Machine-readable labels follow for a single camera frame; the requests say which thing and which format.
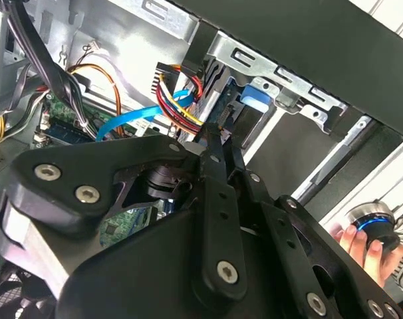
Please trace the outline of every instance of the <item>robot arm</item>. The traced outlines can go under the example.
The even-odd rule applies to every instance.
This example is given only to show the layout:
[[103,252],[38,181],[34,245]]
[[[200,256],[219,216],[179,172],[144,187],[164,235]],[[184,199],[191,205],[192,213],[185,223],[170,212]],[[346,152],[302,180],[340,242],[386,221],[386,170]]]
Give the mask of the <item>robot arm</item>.
[[[403,318],[301,205],[270,198],[215,124],[195,142],[200,155],[166,136],[21,154],[0,253],[46,281],[59,319]],[[101,247],[106,216],[159,198],[176,211]]]

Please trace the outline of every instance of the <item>cooling fan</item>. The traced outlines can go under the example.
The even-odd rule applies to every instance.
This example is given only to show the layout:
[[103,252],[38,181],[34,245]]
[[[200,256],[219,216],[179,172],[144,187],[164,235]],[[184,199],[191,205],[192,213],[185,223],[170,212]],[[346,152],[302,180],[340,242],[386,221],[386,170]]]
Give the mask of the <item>cooling fan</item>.
[[18,266],[0,270],[0,319],[52,319],[55,298],[45,282]]

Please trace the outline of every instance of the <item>yellow wire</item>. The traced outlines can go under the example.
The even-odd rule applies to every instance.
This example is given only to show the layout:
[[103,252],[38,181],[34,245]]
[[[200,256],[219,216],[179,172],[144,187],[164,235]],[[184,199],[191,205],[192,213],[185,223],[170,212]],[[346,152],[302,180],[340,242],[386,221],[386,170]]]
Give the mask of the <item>yellow wire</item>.
[[[163,84],[164,84],[164,77],[163,77],[163,74],[161,74],[161,75],[159,76],[159,79],[160,79],[160,83],[163,83]],[[166,89],[166,91],[165,91],[164,94],[166,95],[166,98],[168,99],[168,101],[169,101],[170,103],[172,103],[182,114],[184,114],[186,117],[188,117],[190,120],[192,120],[192,121],[195,122],[196,124],[198,124],[198,125],[203,125],[203,122],[202,122],[202,121],[198,120],[197,118],[195,118],[194,116],[192,116],[190,113],[188,113],[187,111],[185,111],[185,109],[183,109],[183,108],[174,100],[174,98],[172,98],[172,95],[170,95],[170,92],[169,92],[167,89]]]
[[0,116],[0,140],[3,137],[3,132],[5,131],[5,121],[3,116]]

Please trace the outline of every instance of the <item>human hand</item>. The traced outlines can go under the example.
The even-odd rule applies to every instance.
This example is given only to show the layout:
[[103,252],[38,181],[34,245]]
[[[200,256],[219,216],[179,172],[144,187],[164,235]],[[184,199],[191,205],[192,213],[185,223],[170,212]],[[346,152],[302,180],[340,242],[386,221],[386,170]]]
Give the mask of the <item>human hand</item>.
[[403,257],[403,246],[399,245],[382,260],[382,243],[377,239],[370,244],[365,254],[367,234],[364,231],[357,231],[354,225],[350,225],[346,231],[339,232],[334,238],[382,288],[385,280],[396,269]]

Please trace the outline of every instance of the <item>white connector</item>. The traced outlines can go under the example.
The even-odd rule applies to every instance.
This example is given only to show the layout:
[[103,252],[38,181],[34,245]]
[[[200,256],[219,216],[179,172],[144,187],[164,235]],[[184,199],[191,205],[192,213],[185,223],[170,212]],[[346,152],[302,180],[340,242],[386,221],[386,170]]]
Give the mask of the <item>white connector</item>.
[[42,142],[47,140],[47,136],[44,135],[44,134],[41,134],[41,133],[36,133],[33,136],[33,139],[34,139],[35,142],[42,143]]
[[94,53],[98,52],[101,49],[100,45],[95,40],[90,41],[89,46],[91,51]]

